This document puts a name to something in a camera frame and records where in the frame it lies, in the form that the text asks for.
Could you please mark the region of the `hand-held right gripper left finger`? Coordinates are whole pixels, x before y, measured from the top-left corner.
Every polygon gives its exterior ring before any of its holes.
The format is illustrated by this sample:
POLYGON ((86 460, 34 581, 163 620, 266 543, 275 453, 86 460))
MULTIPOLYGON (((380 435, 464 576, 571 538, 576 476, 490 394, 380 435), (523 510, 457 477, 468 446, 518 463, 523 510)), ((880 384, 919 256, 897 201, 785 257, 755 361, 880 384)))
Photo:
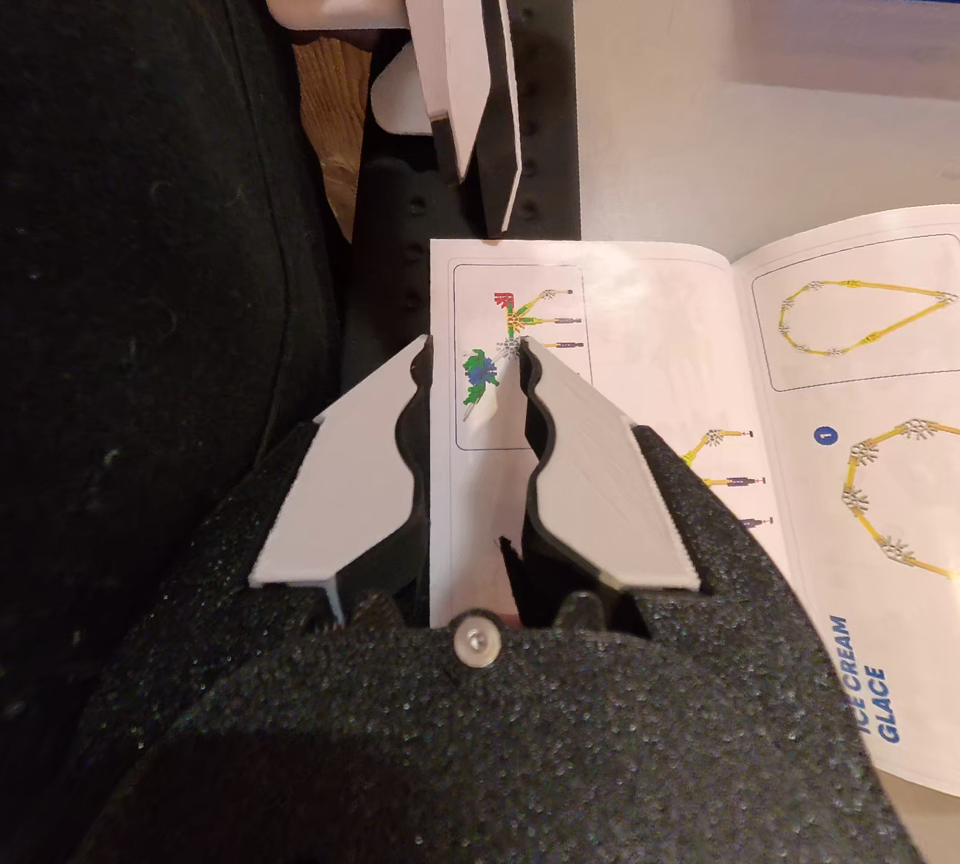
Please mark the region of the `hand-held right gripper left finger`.
POLYGON ((330 404, 247 578, 326 594, 343 623, 367 590, 419 581, 428 552, 433 342, 420 335, 330 404))

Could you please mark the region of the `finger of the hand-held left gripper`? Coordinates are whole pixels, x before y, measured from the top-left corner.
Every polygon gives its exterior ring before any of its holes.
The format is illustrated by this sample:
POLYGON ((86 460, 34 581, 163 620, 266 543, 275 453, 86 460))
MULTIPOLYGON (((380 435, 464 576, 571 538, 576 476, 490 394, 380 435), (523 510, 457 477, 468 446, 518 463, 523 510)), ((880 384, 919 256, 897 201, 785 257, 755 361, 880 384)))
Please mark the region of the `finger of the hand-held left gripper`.
POLYGON ((482 0, 404 0, 438 170, 467 176, 491 89, 482 0))
POLYGON ((507 0, 481 0, 490 88, 476 138, 486 233, 510 225, 522 177, 519 90, 507 0))

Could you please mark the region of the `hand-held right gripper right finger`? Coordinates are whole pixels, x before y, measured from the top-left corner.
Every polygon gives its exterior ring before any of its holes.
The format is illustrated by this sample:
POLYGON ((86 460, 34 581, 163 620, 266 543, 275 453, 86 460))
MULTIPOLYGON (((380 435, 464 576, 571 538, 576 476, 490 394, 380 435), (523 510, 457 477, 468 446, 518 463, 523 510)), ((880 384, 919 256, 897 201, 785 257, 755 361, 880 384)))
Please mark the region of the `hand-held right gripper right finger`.
POLYGON ((519 360, 536 457, 525 537, 616 592, 699 590, 636 423, 544 344, 526 339, 519 360))

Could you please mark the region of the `toy instruction booklet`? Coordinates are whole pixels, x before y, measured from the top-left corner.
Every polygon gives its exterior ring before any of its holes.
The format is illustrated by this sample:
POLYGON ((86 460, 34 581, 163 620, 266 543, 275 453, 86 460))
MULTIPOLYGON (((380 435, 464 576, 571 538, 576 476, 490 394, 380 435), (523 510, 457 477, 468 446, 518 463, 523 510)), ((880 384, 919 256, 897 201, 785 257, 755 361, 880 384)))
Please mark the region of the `toy instruction booklet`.
POLYGON ((653 428, 774 558, 883 771, 959 773, 958 205, 835 222, 735 264, 663 243, 435 241, 429 621, 516 613, 536 457, 519 350, 653 428))

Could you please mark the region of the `person's black-clothed torso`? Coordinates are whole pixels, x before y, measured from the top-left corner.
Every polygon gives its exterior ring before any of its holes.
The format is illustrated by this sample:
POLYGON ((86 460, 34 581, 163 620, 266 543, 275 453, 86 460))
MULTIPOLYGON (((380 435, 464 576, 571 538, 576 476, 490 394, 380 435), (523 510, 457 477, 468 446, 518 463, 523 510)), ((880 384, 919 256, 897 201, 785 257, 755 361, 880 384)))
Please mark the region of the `person's black-clothed torso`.
POLYGON ((265 0, 2 0, 2 862, 103 671, 339 382, 347 247, 265 0))

